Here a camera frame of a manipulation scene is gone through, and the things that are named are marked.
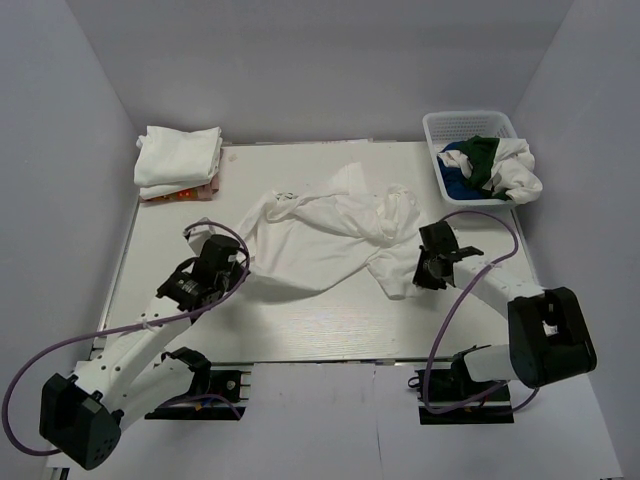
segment white garment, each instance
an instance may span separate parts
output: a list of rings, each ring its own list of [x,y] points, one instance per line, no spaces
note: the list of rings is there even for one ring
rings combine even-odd
[[[220,128],[185,133],[147,127],[136,144],[141,150],[134,182],[144,199],[206,185],[218,172]]]
[[[236,231],[253,281],[321,292],[366,266],[388,297],[404,298],[417,294],[418,228],[426,224],[413,193],[391,185],[376,197],[352,163],[301,195],[265,194]]]
[[[447,150],[438,154],[447,167],[458,167],[469,178],[473,166],[469,158],[459,150]],[[540,197],[542,182],[533,174],[536,161],[526,140],[501,138],[491,167],[491,179],[485,190],[503,192],[516,203],[533,202]]]

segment laundry basket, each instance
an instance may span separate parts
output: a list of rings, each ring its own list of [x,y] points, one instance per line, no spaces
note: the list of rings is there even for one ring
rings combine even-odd
[[[516,203],[512,200],[497,199],[486,200],[455,200],[447,193],[440,167],[438,166],[438,153],[451,142],[468,140],[474,135],[481,137],[518,138],[513,125],[504,113],[485,110],[467,112],[438,112],[429,113],[422,119],[424,133],[429,144],[429,153],[433,168],[436,171],[438,185],[442,197],[450,204],[457,207],[475,208],[513,208]]]

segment dark green garment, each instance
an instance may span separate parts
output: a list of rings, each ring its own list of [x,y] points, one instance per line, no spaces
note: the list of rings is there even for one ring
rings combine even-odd
[[[493,160],[498,149],[499,138],[484,138],[476,135],[466,142],[462,142],[456,146],[456,150],[460,150],[469,158],[469,163],[473,168],[471,176],[467,179],[466,186],[473,190],[481,192],[487,198],[498,198],[500,200],[509,200],[505,192],[496,193],[484,190],[482,187],[491,180],[491,168]]]

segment wall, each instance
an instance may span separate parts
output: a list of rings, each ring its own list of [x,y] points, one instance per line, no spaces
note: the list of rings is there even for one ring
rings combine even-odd
[[[0,391],[33,354],[95,329],[136,192],[135,132],[63,0],[0,2]],[[40,390],[87,345],[36,364],[10,410],[32,447]],[[43,459],[0,434],[3,478]]]
[[[571,0],[68,0],[140,132],[236,142],[424,138],[512,113]]]
[[[544,184],[522,209],[525,234],[542,280],[581,300],[625,478],[640,478],[638,18],[634,0],[576,0],[514,115]]]

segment back wall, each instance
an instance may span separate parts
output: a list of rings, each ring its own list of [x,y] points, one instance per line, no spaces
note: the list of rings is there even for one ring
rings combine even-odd
[[[67,0],[136,129],[420,140],[513,112],[571,0]]]

